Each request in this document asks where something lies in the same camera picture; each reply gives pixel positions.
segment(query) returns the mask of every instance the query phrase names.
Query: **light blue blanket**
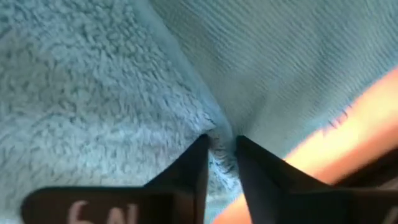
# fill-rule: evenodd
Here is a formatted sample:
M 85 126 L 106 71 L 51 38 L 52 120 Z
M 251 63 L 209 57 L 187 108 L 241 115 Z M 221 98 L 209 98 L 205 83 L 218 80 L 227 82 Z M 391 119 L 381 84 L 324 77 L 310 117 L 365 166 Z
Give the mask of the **light blue blanket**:
M 0 223 L 39 187 L 144 184 L 203 133 L 209 222 L 240 192 L 233 133 L 285 156 L 396 64 L 396 21 L 395 0 L 0 1 Z

